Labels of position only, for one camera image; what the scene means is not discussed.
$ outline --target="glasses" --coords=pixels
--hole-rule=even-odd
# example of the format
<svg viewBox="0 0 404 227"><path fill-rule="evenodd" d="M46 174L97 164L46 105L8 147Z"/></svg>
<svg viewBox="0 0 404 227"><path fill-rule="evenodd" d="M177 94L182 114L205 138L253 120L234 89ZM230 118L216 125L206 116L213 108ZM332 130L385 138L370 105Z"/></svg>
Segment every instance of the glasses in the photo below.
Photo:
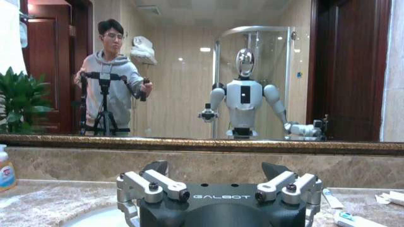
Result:
<svg viewBox="0 0 404 227"><path fill-rule="evenodd" d="M116 34L116 33L106 33L106 36L110 38L110 39L114 39L116 37L118 38L118 40L122 40L124 39L124 36L122 34Z"/></svg>

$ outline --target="potted plant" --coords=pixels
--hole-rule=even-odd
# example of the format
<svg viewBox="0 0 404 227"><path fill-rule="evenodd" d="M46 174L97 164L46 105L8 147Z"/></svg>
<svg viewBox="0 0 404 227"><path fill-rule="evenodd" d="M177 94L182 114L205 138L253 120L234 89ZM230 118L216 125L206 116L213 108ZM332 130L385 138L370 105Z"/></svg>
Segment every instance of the potted plant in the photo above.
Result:
<svg viewBox="0 0 404 227"><path fill-rule="evenodd" d="M13 73L9 67L5 75L0 73L0 132L32 133L34 121L52 110L44 75L36 80L22 72Z"/></svg>

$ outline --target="man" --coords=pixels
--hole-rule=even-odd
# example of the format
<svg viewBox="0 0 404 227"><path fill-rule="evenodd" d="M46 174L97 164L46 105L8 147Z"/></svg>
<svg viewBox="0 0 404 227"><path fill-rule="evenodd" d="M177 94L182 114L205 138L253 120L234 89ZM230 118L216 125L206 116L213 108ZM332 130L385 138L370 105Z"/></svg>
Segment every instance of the man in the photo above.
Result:
<svg viewBox="0 0 404 227"><path fill-rule="evenodd" d="M137 73L137 69L128 57L120 54L121 43L124 39L124 28L120 23L109 19L98 23L98 39L102 42L104 49L89 55L82 62L80 71L74 76L74 84L81 87L80 73L100 72L113 73L118 76L126 76L128 84L132 91L137 93L140 90L148 97L153 89L149 82L142 84L142 77ZM86 87L86 125L94 125L94 119L101 110L102 95L98 80L88 79ZM130 92L121 80L112 80L109 84L109 94L106 96L108 111L113 113L114 121L118 129L129 128L130 120Z"/></svg>

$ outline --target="ceiling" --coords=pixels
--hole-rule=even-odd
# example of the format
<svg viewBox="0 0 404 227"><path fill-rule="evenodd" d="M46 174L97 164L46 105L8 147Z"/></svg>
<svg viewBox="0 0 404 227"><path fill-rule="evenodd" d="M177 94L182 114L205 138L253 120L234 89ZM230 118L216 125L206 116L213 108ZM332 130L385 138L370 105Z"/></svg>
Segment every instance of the ceiling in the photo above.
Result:
<svg viewBox="0 0 404 227"><path fill-rule="evenodd" d="M137 6L157 6L161 15L145 13L146 20L158 25L270 26L290 0L133 0Z"/></svg>

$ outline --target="mirror frame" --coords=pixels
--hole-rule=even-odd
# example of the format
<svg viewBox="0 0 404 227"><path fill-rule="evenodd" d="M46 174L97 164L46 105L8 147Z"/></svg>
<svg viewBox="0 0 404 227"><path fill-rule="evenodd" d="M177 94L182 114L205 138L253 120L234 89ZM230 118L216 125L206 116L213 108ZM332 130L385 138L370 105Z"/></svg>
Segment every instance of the mirror frame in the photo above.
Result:
<svg viewBox="0 0 404 227"><path fill-rule="evenodd" d="M404 156L404 143L392 142L366 143L230 139L201 140L180 138L0 134L0 143L13 147L209 151L305 155Z"/></svg>

